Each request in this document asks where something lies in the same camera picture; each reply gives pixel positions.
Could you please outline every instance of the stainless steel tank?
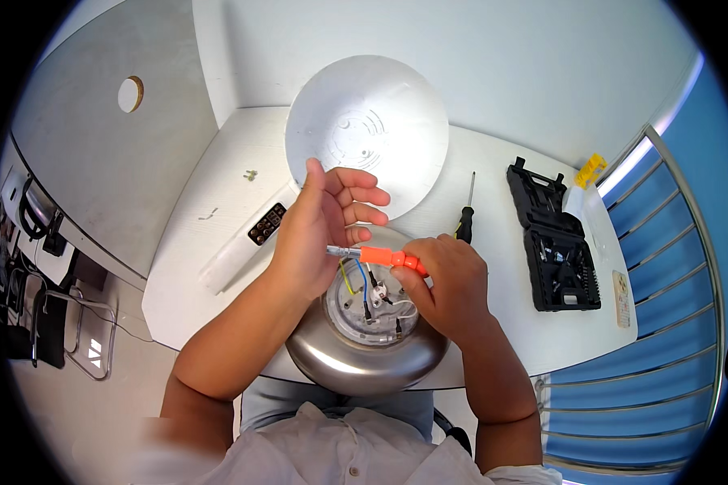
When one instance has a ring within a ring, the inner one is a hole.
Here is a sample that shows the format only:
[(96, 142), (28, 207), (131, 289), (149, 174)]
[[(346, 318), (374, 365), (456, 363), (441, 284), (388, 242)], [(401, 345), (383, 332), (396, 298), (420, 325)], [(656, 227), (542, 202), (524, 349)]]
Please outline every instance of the stainless steel tank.
[[(410, 240), (396, 230), (368, 228), (371, 246), (396, 251)], [(417, 314), (412, 303), (398, 303), (409, 297), (384, 266), (373, 265), (372, 273), (394, 305), (377, 303), (367, 277), (372, 319), (366, 321), (359, 268), (354, 260), (343, 261), (343, 268), (356, 294), (351, 295), (338, 270), (327, 292), (311, 304), (286, 342), (294, 363), (313, 382), (346, 396), (395, 393), (418, 383), (445, 356), (448, 340)]]

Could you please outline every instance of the tool case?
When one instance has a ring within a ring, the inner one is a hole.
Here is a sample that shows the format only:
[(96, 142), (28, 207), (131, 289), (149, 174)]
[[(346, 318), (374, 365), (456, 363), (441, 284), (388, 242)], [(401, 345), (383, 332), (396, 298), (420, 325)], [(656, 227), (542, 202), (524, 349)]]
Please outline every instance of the tool case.
[(595, 310), (602, 307), (591, 251), (580, 220), (561, 211), (566, 186), (524, 169), (517, 157), (507, 169), (538, 311)]

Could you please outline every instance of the blue wall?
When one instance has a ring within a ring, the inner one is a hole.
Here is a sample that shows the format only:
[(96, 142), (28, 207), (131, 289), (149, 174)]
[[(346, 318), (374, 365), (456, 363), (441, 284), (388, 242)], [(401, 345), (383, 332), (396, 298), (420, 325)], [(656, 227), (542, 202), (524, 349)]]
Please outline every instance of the blue wall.
[[(726, 339), (728, 338), (728, 105), (708, 64), (677, 117), (662, 138), (671, 150), (699, 203), (714, 244), (722, 278)], [(658, 160), (654, 150), (605, 197), (610, 205)], [(656, 170), (625, 202), (610, 212), (621, 234), (659, 205), (676, 188), (665, 166)], [(656, 217), (621, 241), (628, 266), (650, 255), (691, 222), (684, 200), (677, 196)], [(631, 272), (635, 300), (651, 294), (686, 274), (703, 261), (695, 230), (644, 266)], [(659, 298), (637, 307), (639, 334), (668, 325), (711, 301), (707, 270)], [(552, 374), (553, 382), (571, 382), (621, 375), (669, 363), (715, 342), (714, 313), (632, 344), (612, 354)], [(553, 389), (550, 407), (612, 407), (657, 401), (695, 390), (712, 382), (714, 353), (660, 373), (618, 383)], [(645, 410), (608, 413), (552, 413), (550, 429), (578, 434), (644, 434), (701, 422), (707, 414), (709, 393)], [(702, 432), (694, 431), (637, 441), (588, 441), (550, 437), (547, 451), (596, 462), (656, 462), (689, 455)], [(669, 483), (674, 475), (608, 477), (562, 470), (564, 478), (580, 483)]]

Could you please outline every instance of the orange screwdriver handle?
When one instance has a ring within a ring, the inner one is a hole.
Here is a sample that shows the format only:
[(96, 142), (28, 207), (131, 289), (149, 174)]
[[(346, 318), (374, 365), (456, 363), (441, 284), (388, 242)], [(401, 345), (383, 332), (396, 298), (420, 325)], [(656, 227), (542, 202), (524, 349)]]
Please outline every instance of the orange screwdriver handle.
[(359, 261), (362, 263), (375, 263), (383, 266), (407, 266), (417, 271), (417, 274), (425, 278), (428, 276), (426, 268), (423, 267), (417, 257), (406, 256), (404, 251), (392, 252), (387, 247), (362, 246), (362, 255)]

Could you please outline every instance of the label sticker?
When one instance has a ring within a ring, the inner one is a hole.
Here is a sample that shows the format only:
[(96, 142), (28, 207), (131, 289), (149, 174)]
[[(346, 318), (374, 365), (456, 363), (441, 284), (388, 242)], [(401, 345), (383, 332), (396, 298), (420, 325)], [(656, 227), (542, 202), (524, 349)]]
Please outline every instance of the label sticker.
[(629, 304), (628, 278), (621, 272), (612, 271), (612, 286), (615, 288), (615, 306), (617, 308), (617, 326), (631, 326), (631, 306)]

